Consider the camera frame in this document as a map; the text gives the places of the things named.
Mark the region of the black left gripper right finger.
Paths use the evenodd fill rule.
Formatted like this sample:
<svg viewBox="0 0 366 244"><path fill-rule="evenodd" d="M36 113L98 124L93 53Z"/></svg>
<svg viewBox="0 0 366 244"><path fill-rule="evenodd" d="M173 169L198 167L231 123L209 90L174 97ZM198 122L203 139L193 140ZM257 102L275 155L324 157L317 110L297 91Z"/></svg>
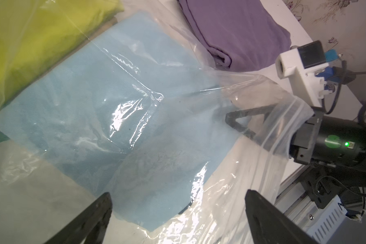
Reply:
<svg viewBox="0 0 366 244"><path fill-rule="evenodd" d="M246 215L255 244L315 244L291 220L255 190L245 196Z"/></svg>

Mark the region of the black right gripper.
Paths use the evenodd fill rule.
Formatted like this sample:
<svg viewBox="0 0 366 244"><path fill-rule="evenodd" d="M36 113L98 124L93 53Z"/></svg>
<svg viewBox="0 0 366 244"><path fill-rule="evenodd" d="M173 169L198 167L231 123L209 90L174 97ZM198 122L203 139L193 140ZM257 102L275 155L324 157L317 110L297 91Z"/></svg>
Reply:
<svg viewBox="0 0 366 244"><path fill-rule="evenodd" d="M252 117L264 115L264 120L274 110L267 105L229 112L225 123L247 138L256 133L248 128ZM347 168L366 168L366 125L358 122L328 117L321 108L313 107L313 116L293 135L289 155L294 162L310 165L326 163ZM243 125L238 120L246 119Z"/></svg>

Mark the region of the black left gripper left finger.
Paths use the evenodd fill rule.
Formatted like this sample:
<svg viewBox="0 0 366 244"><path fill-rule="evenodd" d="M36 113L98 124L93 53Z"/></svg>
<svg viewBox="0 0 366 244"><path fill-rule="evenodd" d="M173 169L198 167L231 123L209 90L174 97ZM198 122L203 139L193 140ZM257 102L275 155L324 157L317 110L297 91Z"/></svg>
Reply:
<svg viewBox="0 0 366 244"><path fill-rule="evenodd" d="M82 213L50 238L47 244L101 244L112 214L110 193L103 193Z"/></svg>

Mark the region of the purple trousers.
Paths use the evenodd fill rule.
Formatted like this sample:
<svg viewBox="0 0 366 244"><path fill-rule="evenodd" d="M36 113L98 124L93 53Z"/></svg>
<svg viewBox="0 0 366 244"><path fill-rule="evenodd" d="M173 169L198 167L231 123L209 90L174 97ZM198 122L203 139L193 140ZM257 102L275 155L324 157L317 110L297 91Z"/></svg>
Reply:
<svg viewBox="0 0 366 244"><path fill-rule="evenodd" d="M291 48L290 33L258 0L179 1L194 35L220 70L258 71Z"/></svg>

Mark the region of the light blue trousers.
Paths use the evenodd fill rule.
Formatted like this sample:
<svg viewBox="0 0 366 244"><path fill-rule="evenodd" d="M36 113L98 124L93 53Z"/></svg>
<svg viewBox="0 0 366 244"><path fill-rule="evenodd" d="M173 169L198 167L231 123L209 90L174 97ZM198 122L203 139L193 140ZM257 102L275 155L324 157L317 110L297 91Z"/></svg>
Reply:
<svg viewBox="0 0 366 244"><path fill-rule="evenodd" d="M138 12L20 93L0 111L0 131L154 231L234 146L233 110L215 72Z"/></svg>

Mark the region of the clear plastic vacuum bag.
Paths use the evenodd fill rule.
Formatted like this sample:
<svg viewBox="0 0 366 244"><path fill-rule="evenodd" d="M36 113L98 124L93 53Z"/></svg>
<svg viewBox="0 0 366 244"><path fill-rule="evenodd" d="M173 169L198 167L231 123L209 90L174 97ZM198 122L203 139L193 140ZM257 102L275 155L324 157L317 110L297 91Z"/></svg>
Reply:
<svg viewBox="0 0 366 244"><path fill-rule="evenodd" d="M48 241L104 193L107 244L251 244L312 115L214 69L157 1L0 1L0 244Z"/></svg>

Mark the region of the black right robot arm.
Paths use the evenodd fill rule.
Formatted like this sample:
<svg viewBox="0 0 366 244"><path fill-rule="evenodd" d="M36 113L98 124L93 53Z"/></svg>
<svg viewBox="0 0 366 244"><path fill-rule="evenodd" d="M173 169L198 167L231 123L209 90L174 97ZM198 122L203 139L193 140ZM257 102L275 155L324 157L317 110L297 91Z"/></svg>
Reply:
<svg viewBox="0 0 366 244"><path fill-rule="evenodd" d="M366 125L325 117L295 96L277 104L236 110L225 123L253 146L245 148L246 189L256 189L274 201L289 158L312 171L301 176L307 196L325 208L346 188L366 187Z"/></svg>

